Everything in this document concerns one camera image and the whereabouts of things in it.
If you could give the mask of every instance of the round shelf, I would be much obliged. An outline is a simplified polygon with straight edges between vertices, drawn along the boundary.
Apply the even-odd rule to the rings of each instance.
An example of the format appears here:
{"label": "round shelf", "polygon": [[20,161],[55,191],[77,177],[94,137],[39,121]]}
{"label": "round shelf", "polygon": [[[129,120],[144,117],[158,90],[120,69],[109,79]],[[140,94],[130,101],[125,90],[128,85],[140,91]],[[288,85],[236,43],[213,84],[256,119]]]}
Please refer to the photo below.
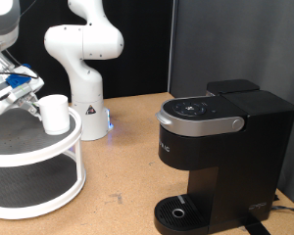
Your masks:
{"label": "round shelf", "polygon": [[[48,135],[29,112],[0,116],[0,218],[20,219],[54,211],[82,189],[80,116],[69,108],[71,127]],[[75,153],[69,148],[75,146]]]}
{"label": "round shelf", "polygon": [[0,116],[0,167],[31,165],[67,151],[81,136],[80,116],[69,108],[71,128],[48,135],[29,112],[12,109]]}

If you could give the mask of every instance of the white robotic arm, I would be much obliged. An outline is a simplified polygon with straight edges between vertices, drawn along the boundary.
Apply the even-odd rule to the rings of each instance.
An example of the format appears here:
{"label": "white robotic arm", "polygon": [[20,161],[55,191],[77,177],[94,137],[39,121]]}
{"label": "white robotic arm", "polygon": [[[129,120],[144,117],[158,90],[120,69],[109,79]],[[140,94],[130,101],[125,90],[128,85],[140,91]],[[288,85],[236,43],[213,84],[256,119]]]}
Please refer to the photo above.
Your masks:
{"label": "white robotic arm", "polygon": [[95,140],[108,132],[100,73],[83,60],[108,60],[123,50],[123,36],[108,21],[102,0],[69,0],[70,9],[87,25],[59,25],[45,34],[45,48],[69,75],[73,108],[80,114],[82,140]]}
{"label": "white robotic arm", "polygon": [[19,35],[19,0],[0,0],[0,115],[19,107],[39,117],[32,105],[37,101],[35,92],[43,81],[26,66],[15,68],[1,51],[12,46]]}

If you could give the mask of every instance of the black coffee maker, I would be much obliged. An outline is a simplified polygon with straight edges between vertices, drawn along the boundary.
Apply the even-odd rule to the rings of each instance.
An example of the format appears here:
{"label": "black coffee maker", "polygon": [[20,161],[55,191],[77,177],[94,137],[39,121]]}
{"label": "black coffee maker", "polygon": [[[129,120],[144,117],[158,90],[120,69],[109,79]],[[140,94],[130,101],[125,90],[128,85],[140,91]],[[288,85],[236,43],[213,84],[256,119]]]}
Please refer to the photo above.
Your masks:
{"label": "black coffee maker", "polygon": [[211,82],[205,97],[166,101],[159,157],[189,170],[187,194],[155,207],[164,235],[212,234],[267,219],[294,106],[247,80]]}

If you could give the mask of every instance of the wooden table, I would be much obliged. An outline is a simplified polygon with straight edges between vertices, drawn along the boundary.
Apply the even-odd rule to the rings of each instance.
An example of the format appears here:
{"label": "wooden table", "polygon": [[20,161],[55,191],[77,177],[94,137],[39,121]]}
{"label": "wooden table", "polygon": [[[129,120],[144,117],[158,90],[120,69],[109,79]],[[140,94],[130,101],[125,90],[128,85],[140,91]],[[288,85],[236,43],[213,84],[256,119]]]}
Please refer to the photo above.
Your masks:
{"label": "wooden table", "polygon": [[[155,113],[169,93],[105,100],[115,128],[100,140],[83,142],[87,176],[79,195],[64,207],[36,218],[0,219],[0,235],[152,235],[154,208],[162,199],[186,193],[188,171],[158,157]],[[274,205],[294,208],[277,191]],[[263,225],[271,234],[294,235],[294,212],[273,211]],[[218,234],[248,235],[242,228]]]}

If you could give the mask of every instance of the cable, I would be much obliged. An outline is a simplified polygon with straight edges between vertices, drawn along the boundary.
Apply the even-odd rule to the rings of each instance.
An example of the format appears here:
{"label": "cable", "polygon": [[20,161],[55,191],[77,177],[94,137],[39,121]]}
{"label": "cable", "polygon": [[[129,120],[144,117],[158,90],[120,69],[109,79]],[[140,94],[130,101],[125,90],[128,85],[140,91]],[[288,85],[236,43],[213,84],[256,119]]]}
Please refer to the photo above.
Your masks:
{"label": "cable", "polygon": [[291,210],[294,212],[293,208],[287,208],[287,207],[283,207],[283,206],[274,206],[271,208],[272,211],[276,211],[276,210]]}
{"label": "cable", "polygon": [[33,79],[38,79],[39,78],[39,75],[36,71],[32,70],[33,72],[36,73],[36,76],[32,76],[32,75],[27,75],[27,74],[22,74],[22,73],[17,73],[17,72],[0,72],[0,74],[15,74],[15,75],[19,75],[19,76],[28,76],[28,77],[31,77]]}
{"label": "cable", "polygon": [[19,65],[19,66],[21,66],[22,64],[19,62],[19,61],[17,61],[17,59],[15,59],[12,55],[11,55],[11,53],[8,51],[8,49],[6,49],[5,50],[5,52],[7,52],[7,54]]}
{"label": "cable", "polygon": [[7,99],[9,95],[10,95],[10,92],[8,94],[4,95],[4,96],[1,96],[0,101],[3,101],[5,99]]}
{"label": "cable", "polygon": [[37,0],[34,0],[31,4],[30,4],[30,6],[29,7],[27,7],[27,9],[26,10],[24,10],[22,13],[21,13],[21,15],[20,15],[20,18],[22,17],[22,15],[24,15],[31,7],[32,7],[32,5],[36,2]]}

